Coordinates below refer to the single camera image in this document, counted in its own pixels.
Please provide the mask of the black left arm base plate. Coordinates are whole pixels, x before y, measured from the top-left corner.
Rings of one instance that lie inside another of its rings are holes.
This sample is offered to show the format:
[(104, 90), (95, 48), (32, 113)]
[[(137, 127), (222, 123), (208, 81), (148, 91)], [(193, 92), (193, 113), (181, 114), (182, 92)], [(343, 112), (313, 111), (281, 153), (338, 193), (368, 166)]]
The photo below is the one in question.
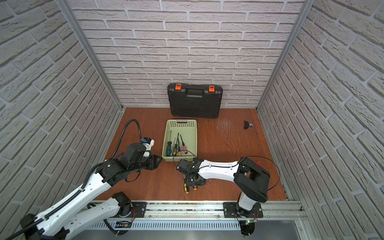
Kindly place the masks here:
[(144, 218), (147, 202), (132, 202), (129, 207), (124, 207), (114, 216), (114, 218)]

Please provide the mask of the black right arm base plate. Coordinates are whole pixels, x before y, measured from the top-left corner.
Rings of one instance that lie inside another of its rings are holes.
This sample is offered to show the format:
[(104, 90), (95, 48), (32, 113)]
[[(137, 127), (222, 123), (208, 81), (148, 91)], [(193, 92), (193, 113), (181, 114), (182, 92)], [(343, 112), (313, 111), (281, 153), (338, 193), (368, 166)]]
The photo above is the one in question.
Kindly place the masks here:
[(262, 206), (256, 202), (250, 212), (237, 208), (237, 202), (224, 202), (223, 210), (225, 218), (251, 218), (261, 219), (264, 217)]

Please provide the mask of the pink handle screwdriver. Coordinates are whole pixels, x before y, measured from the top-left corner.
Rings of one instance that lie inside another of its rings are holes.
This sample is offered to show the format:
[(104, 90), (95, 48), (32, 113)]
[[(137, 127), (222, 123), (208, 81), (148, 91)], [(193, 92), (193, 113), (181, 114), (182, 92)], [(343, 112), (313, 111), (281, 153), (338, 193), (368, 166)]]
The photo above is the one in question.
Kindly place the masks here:
[(188, 150), (187, 150), (187, 147), (186, 147), (186, 145), (185, 145), (185, 143), (184, 143), (184, 141), (183, 141), (182, 135), (180, 135), (180, 139), (181, 139), (182, 147), (183, 147), (182, 152), (183, 152), (184, 154), (187, 154), (187, 153), (188, 153)]

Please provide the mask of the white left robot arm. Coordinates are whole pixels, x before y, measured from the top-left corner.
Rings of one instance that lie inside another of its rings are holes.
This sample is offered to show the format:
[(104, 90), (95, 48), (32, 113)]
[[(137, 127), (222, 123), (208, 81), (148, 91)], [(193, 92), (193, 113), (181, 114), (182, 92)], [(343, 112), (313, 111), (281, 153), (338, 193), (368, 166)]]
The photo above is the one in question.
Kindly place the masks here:
[(162, 158), (151, 153), (154, 143), (151, 138), (140, 137), (139, 142), (129, 145), (123, 153), (114, 152), (108, 160), (92, 167), (84, 182), (55, 205), (37, 215), (24, 216), (21, 230), (8, 238), (24, 235), (27, 240), (69, 240), (111, 217), (131, 218), (131, 224), (145, 209), (136, 210), (123, 192), (99, 205), (92, 201), (120, 181), (126, 181), (130, 174), (157, 169)]

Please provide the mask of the green black handle screwdriver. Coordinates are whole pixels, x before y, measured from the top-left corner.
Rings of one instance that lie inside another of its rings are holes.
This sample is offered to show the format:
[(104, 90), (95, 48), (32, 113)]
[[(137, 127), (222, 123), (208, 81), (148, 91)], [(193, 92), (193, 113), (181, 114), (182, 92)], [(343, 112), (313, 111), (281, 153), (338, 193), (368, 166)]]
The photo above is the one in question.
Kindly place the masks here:
[(172, 154), (172, 141), (171, 141), (172, 131), (169, 134), (169, 140), (167, 142), (166, 156), (170, 157)]

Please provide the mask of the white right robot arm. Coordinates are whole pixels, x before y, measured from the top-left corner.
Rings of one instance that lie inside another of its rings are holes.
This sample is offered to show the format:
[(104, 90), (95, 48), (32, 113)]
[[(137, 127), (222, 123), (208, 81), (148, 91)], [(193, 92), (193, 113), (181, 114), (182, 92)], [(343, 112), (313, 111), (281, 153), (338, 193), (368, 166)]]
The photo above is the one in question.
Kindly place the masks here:
[(240, 196), (236, 203), (237, 215), (245, 217), (255, 216), (253, 209), (256, 203), (265, 203), (268, 200), (270, 173), (260, 164), (249, 157), (243, 157), (237, 162), (223, 163), (195, 159), (192, 162), (179, 161), (177, 171), (184, 176), (184, 190), (189, 187), (196, 189), (204, 186), (206, 180), (217, 179), (236, 184)]

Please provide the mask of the clear purple handle screwdriver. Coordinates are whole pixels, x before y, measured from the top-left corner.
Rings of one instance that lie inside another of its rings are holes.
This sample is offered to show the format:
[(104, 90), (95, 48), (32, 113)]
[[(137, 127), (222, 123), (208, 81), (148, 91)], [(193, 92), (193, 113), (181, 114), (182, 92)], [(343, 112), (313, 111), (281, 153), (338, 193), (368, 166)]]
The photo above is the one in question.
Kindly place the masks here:
[(181, 157), (182, 156), (182, 150), (181, 150), (181, 144), (180, 144), (180, 140), (177, 139), (177, 149), (178, 149), (178, 157)]

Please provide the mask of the orange handle screwdriver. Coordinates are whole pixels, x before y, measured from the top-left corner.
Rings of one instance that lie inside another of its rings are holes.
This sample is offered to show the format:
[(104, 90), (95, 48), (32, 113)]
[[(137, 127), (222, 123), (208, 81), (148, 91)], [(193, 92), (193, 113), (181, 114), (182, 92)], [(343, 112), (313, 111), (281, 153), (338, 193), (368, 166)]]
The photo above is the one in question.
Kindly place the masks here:
[(177, 153), (178, 153), (178, 149), (177, 149), (177, 139), (179, 139), (179, 135), (177, 135), (176, 139), (175, 139), (175, 142), (174, 142), (174, 147), (173, 147), (173, 156), (176, 157), (178, 156)]

